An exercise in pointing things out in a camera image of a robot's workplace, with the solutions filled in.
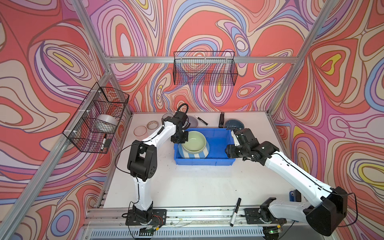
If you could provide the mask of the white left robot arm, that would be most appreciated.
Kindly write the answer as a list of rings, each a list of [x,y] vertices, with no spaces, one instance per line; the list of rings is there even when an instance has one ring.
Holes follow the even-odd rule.
[[[159,219],[154,216],[150,181],[158,167],[158,150],[167,141],[174,144],[188,141],[189,132],[184,127],[187,119],[187,112],[178,110],[173,117],[163,119],[160,127],[149,137],[142,141],[135,140],[131,144],[127,168],[137,185],[137,199],[128,211],[126,224],[136,221],[139,224],[152,225],[154,220]]]

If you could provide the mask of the grey ceramic bowl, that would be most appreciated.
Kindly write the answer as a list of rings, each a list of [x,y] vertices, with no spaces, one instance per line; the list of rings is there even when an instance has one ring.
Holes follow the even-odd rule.
[[[194,117],[188,115],[189,128],[197,128],[199,126],[199,121]]]

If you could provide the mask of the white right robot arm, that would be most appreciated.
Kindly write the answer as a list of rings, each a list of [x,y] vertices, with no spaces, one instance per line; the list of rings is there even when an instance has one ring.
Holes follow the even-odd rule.
[[[307,223],[317,233],[331,236],[347,215],[348,194],[341,187],[316,179],[268,141],[259,143],[250,129],[233,130],[236,144],[227,145],[229,158],[242,158],[260,163],[292,185],[307,200],[305,203],[267,199],[260,205],[258,216],[265,223],[289,219]]]

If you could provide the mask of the dark teal bowl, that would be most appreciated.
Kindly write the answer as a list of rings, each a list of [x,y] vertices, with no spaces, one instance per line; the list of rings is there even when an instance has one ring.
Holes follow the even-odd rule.
[[[245,126],[240,120],[229,119],[225,122],[224,128],[227,130],[242,130],[245,128]]]

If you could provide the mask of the light green bowl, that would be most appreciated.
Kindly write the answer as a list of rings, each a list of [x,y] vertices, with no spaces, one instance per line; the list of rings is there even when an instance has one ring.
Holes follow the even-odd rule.
[[[208,141],[201,132],[189,131],[188,140],[181,146],[188,154],[200,154],[208,149]]]

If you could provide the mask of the blue plastic bin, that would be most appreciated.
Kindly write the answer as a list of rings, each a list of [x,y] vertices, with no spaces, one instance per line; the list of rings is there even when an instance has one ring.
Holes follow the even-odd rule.
[[[201,132],[207,139],[210,145],[210,152],[207,158],[205,159],[184,159],[181,158],[178,146],[179,144],[174,145],[174,160],[177,165],[186,165],[186,166],[231,166],[235,159],[227,157],[225,149],[227,145],[234,143],[232,137],[232,132],[226,129],[218,128],[192,128],[188,129],[189,131],[198,131]]]

